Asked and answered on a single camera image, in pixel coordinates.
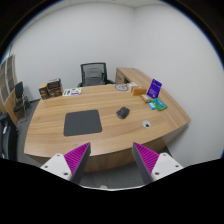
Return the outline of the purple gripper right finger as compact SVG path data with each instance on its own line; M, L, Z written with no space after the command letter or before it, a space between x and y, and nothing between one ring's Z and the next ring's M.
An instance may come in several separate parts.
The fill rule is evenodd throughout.
M136 142L133 143L132 154L145 185L182 169L169 154L158 154Z

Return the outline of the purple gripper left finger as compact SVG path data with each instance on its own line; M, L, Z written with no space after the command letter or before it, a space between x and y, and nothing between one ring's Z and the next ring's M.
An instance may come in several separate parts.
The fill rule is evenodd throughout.
M91 145L85 143L66 154L55 154L41 168L79 185L90 153Z

